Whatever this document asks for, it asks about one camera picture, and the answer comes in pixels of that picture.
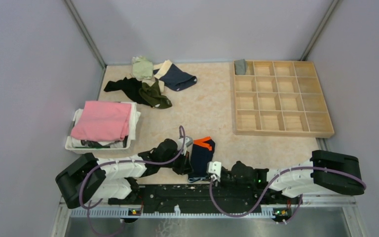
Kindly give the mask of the grey underwear white waistband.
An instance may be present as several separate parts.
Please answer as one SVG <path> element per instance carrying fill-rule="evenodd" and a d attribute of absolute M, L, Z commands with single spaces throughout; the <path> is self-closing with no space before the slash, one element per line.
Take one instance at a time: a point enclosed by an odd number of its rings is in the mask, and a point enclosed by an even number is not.
<path fill-rule="evenodd" d="M 236 75 L 246 75 L 247 62 L 245 59 L 239 59 L 234 61 L 234 70 Z"/>

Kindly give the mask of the navy orange underwear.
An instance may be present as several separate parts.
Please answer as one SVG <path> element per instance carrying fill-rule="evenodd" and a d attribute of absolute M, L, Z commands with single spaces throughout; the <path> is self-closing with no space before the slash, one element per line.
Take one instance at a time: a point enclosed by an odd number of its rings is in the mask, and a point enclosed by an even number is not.
<path fill-rule="evenodd" d="M 193 141 L 190 164 L 192 172 L 188 174 L 188 182 L 204 181 L 208 178 L 207 167 L 215 152 L 215 142 L 208 136 Z"/>

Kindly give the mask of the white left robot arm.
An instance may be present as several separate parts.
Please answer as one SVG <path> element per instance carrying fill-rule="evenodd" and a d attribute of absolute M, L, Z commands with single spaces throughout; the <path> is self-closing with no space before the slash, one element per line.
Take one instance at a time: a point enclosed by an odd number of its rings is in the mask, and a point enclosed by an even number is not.
<path fill-rule="evenodd" d="M 191 173 L 192 146 L 192 138 L 180 137 L 126 158 L 103 159 L 86 153 L 61 171 L 55 182 L 69 209 L 84 207 L 89 201 L 98 205 L 110 198 L 133 204 L 139 196 L 137 178 L 154 175 L 161 168 L 178 175 Z"/>

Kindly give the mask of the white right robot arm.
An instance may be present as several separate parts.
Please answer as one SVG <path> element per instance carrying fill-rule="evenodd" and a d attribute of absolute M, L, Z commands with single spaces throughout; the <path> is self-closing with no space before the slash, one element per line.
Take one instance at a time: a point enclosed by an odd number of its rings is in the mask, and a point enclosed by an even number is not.
<path fill-rule="evenodd" d="M 282 169 L 252 168 L 237 161 L 231 170 L 222 168 L 218 179 L 226 186 L 247 187 L 260 192 L 267 189 L 275 203 L 320 191 L 358 196 L 367 188 L 358 158 L 323 150 L 313 151 L 311 158 L 303 163 Z"/>

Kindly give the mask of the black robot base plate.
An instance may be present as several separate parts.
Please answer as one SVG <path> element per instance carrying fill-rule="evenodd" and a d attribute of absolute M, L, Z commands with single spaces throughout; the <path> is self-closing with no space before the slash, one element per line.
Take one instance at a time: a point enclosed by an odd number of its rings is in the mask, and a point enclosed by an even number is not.
<path fill-rule="evenodd" d="M 208 184 L 144 185 L 133 190 L 125 199 L 109 198 L 109 205 L 136 205 L 144 214 L 172 213 L 178 206 L 184 214 L 216 214 L 218 205 L 229 214 L 242 214 L 254 207 L 265 186 L 257 189 L 233 188 Z"/>

